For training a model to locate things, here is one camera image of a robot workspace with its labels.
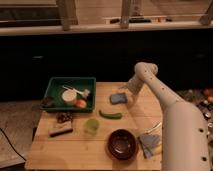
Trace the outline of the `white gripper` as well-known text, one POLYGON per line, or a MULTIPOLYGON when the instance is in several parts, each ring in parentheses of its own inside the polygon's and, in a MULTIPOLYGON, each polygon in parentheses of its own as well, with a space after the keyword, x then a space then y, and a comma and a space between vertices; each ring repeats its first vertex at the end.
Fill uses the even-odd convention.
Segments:
POLYGON ((139 92, 141 91, 142 85, 140 82, 130 79, 125 85, 124 89, 127 93, 128 104, 134 105, 139 97, 139 92))

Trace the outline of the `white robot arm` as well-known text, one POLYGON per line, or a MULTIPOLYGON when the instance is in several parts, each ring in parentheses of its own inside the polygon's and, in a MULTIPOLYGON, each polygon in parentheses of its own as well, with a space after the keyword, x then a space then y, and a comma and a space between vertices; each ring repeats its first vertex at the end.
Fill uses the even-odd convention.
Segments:
POLYGON ((158 99, 162 113, 161 171, 211 171, 207 124, 202 112, 156 77, 158 67, 138 62, 125 87, 138 95, 146 84, 158 99))

